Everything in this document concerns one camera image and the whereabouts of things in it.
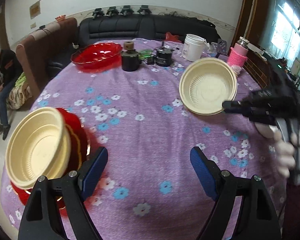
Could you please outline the gloved right hand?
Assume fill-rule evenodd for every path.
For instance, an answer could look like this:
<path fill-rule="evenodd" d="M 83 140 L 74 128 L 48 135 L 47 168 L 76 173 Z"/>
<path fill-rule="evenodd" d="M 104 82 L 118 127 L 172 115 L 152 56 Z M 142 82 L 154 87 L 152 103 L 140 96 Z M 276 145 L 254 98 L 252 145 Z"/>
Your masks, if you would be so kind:
<path fill-rule="evenodd" d="M 255 123 L 255 126 L 259 133 L 268 138 L 275 140 L 275 152 L 276 152 L 276 162 L 277 162 L 277 171 L 281 176 L 288 179 L 292 177 L 293 182 L 295 185 L 300 185 L 300 174 L 297 177 L 292 175 L 296 174 L 296 161 L 294 159 L 294 151 L 295 146 L 300 147 L 300 130 L 299 135 L 295 133 L 292 134 L 291 142 L 284 142 L 282 139 L 282 134 L 275 128 L 274 126 L 269 126 L 265 124 Z"/>

